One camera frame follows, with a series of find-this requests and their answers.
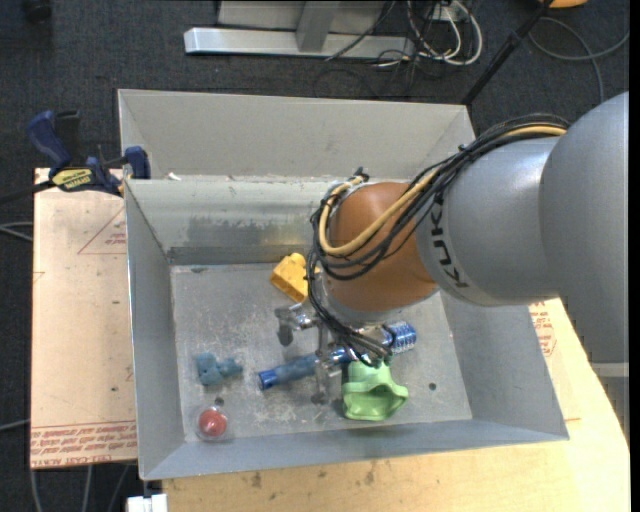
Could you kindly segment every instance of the electrical wire bundle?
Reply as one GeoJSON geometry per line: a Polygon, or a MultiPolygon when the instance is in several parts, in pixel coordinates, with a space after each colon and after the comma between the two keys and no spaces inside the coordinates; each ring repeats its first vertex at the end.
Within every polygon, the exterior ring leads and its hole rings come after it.
{"type": "Polygon", "coordinates": [[[395,203],[362,233],[339,247],[334,247],[329,242],[328,220],[339,205],[343,194],[365,183],[369,177],[359,169],[347,181],[331,189],[310,219],[313,241],[307,256],[306,278],[309,282],[309,302],[320,320],[336,335],[336,341],[344,345],[354,358],[370,366],[375,360],[372,362],[369,354],[359,350],[372,352],[377,357],[386,357],[389,354],[388,348],[345,325],[325,307],[317,290],[318,264],[329,277],[341,281],[365,275],[403,247],[427,217],[435,199],[446,192],[459,173],[470,163],[505,144],[524,139],[561,136],[567,128],[568,123],[564,119],[548,114],[532,114],[490,128],[469,145],[461,146],[455,155],[422,170],[395,203]],[[407,226],[410,226],[409,232],[402,235],[401,239],[401,233],[407,226]],[[369,247],[370,242],[382,229],[388,233],[369,247]],[[392,244],[400,239],[399,245],[391,251],[392,244]]]}
{"type": "Polygon", "coordinates": [[[473,64],[480,58],[482,53],[482,31],[476,18],[471,14],[461,2],[454,0],[450,6],[444,6],[439,2],[432,2],[432,5],[426,16],[420,16],[411,0],[407,0],[407,18],[409,26],[416,37],[417,55],[419,57],[437,60],[445,64],[452,66],[468,66],[473,64]],[[469,22],[473,28],[473,37],[469,42],[469,51],[473,50],[470,55],[465,54],[463,49],[463,34],[458,28],[456,22],[451,17],[450,8],[456,8],[464,16],[463,22],[469,22]],[[443,20],[447,22],[451,28],[451,32],[455,36],[455,46],[453,48],[447,48],[446,50],[438,50],[430,43],[427,38],[433,22],[436,20],[443,20]]]}

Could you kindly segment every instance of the green toy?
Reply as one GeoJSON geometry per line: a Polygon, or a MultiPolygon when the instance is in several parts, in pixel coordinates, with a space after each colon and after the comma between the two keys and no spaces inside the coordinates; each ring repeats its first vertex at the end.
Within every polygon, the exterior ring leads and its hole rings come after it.
{"type": "Polygon", "coordinates": [[[349,381],[342,385],[344,414],[352,420],[382,421],[407,401],[409,390],[393,382],[386,362],[372,368],[353,362],[349,381]]]}

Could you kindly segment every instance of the bin floor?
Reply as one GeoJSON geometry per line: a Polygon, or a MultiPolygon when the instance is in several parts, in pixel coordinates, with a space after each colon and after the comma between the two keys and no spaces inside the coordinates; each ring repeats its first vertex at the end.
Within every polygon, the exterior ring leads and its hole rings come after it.
{"type": "MultiPolygon", "coordinates": [[[[316,329],[295,332],[294,342],[287,348],[278,342],[274,310],[293,302],[269,283],[274,266],[174,266],[171,269],[180,398],[187,442],[197,440],[196,411],[214,403],[227,415],[228,433],[235,438],[380,424],[344,418],[339,375],[332,379],[332,400],[326,405],[311,402],[316,391],[313,377],[264,392],[258,388],[259,371],[317,348],[316,329]],[[195,357],[202,352],[211,352],[218,359],[233,357],[244,367],[244,372],[205,388],[200,384],[195,363],[195,357]]],[[[413,350],[393,361],[393,378],[409,388],[409,400],[383,423],[471,419],[440,294],[407,308],[398,319],[413,325],[418,341],[413,350]]]]}

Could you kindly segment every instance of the red ball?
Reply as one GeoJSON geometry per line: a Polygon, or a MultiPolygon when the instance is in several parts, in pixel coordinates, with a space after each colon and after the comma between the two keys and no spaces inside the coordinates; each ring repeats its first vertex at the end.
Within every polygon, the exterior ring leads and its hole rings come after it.
{"type": "Polygon", "coordinates": [[[220,437],[227,430],[227,418],[215,409],[207,409],[198,418],[198,428],[204,437],[220,437]]]}

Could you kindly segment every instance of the yellow sponge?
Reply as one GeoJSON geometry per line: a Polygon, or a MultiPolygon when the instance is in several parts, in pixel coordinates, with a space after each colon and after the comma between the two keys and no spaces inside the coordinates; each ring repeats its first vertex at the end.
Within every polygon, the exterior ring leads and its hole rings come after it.
{"type": "Polygon", "coordinates": [[[294,301],[302,302],[308,294],[305,263],[304,256],[297,252],[285,256],[273,269],[269,281],[294,301]]]}

